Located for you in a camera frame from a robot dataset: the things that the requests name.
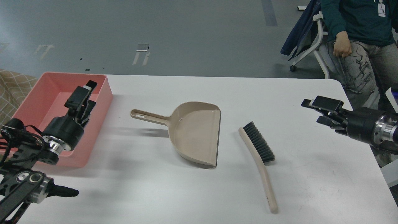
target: pink container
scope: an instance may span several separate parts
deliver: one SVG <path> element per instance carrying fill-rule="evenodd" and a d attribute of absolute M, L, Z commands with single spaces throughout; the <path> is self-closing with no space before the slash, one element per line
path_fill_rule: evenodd
<path fill-rule="evenodd" d="M 105 75 L 75 73 L 44 73 L 14 114 L 25 125 L 34 125 L 43 131 L 54 117 L 64 116 L 68 109 L 64 106 L 77 86 L 84 86 L 89 80 L 98 85 L 90 100 L 97 104 L 91 111 L 90 121 L 84 128 L 84 135 L 74 151 L 64 151 L 59 155 L 58 166 L 83 167 L 100 132 L 111 104 L 113 95 Z"/>

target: dark blue jacket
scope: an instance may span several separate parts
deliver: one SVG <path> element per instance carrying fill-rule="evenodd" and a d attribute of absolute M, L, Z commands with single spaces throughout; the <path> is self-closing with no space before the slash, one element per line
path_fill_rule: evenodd
<path fill-rule="evenodd" d="M 321 10 L 321 1 L 311 0 L 307 8 L 304 10 L 303 14 L 301 15 L 300 19 L 297 21 L 293 30 L 290 32 L 289 36 L 287 37 L 287 40 L 285 41 L 285 44 L 281 49 L 281 54 L 290 55 L 293 49 L 296 48 L 292 57 L 290 58 L 292 59 L 311 46 L 311 43 L 315 39 L 315 36 L 310 37 L 311 27 L 313 27 L 313 25 L 315 24 L 312 18 L 314 17 L 314 15 L 318 14 L 320 10 Z M 305 42 L 304 40 L 306 38 L 310 38 L 310 41 Z"/>

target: hand brush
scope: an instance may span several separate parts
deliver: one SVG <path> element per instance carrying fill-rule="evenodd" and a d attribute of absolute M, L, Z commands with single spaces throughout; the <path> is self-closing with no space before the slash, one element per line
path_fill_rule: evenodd
<path fill-rule="evenodd" d="M 269 209 L 275 214 L 278 212 L 278 205 L 275 200 L 271 182 L 269 181 L 267 169 L 264 165 L 265 162 L 274 161 L 275 156 L 253 122 L 250 122 L 243 128 L 240 127 L 239 134 L 246 143 L 246 146 L 249 148 L 249 151 L 256 162 L 258 171 L 260 172 L 261 179 L 263 181 L 265 194 L 267 195 Z"/>

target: beige dustpan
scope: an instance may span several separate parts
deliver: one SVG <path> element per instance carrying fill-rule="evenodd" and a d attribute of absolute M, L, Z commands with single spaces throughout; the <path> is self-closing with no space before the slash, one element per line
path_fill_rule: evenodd
<path fill-rule="evenodd" d="M 221 111 L 216 105 L 186 102 L 169 117 L 132 110 L 132 118 L 166 125 L 177 152 L 190 161 L 216 166 Z"/>

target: man's hand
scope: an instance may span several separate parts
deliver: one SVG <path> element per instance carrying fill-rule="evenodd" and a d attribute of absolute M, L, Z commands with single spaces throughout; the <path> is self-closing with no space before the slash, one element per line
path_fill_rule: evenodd
<path fill-rule="evenodd" d="M 352 53 L 351 43 L 348 39 L 346 31 L 341 31 L 336 35 L 336 42 L 334 43 L 333 55 L 336 57 L 345 58 Z"/>

